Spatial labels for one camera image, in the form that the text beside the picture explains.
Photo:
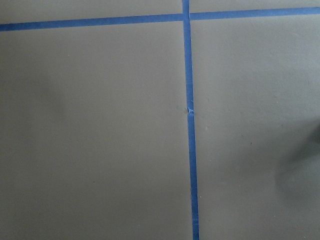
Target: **gray surface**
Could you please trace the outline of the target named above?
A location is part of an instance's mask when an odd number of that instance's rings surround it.
[[[201,240],[320,239],[319,23],[191,23]]]
[[[0,36],[0,239],[191,240],[182,23]]]
[[[190,0],[190,12],[320,7],[320,0]]]
[[[181,0],[1,0],[0,24],[175,14]]]

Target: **blue line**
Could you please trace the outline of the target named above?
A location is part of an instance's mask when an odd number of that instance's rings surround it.
[[[189,0],[182,0],[193,240],[199,240],[198,183]]]
[[[159,23],[182,21],[183,14],[162,14],[162,15],[144,15],[144,16],[120,16],[105,18],[90,18],[76,20],[58,20],[58,21],[38,21],[0,24],[0,32],[18,31],[31,29],[53,29],[70,28],[84,26],[118,25],[118,24],[141,24],[141,23]]]
[[[236,18],[252,18],[252,17],[311,15],[311,14],[320,14],[320,7],[194,12],[194,13],[190,13],[190,20],[236,19]]]

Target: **blue tape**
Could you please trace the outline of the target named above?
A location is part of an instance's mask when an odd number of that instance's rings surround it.
[[[320,7],[194,12],[194,13],[190,13],[190,20],[236,19],[236,18],[252,18],[252,17],[311,15],[311,14],[320,14]]]
[[[162,15],[90,18],[90,19],[76,19],[76,20],[38,21],[38,22],[0,24],[0,32],[31,30],[31,29],[53,29],[53,28],[70,28],[70,27],[101,26],[101,25],[118,25],[118,24],[175,22],[175,21],[182,21],[182,20],[183,20],[183,14],[177,13],[177,14],[162,14]]]
[[[199,240],[198,181],[189,0],[182,0],[193,240]]]

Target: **gray floor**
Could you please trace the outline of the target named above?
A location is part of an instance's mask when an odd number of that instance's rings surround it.
[[[0,24],[181,13],[4,0]],[[320,14],[194,20],[191,37],[200,240],[319,240]],[[184,54],[182,21],[0,32],[0,240],[193,239]]]

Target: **blue painter's tape strip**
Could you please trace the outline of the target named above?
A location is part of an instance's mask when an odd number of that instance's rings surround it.
[[[236,18],[274,17],[274,16],[290,16],[290,15],[311,15],[311,14],[320,14],[320,7],[195,12],[195,13],[190,13],[190,20],[236,19]]]
[[[199,240],[198,180],[197,180],[194,87],[193,87],[193,71],[192,71],[189,0],[182,0],[182,10],[183,10],[186,106],[188,109],[187,123],[188,123],[189,164],[190,164],[190,184],[191,184],[192,234],[193,234],[193,240]]]
[[[0,24],[0,32],[31,30],[31,29],[53,29],[53,28],[101,26],[101,25],[175,22],[175,21],[182,21],[182,20],[183,20],[183,14],[177,13],[177,14],[163,14],[163,15],[121,16],[121,17],[105,17],[105,18],[90,18],[90,19],[76,19],[76,20],[38,21],[38,22]]]

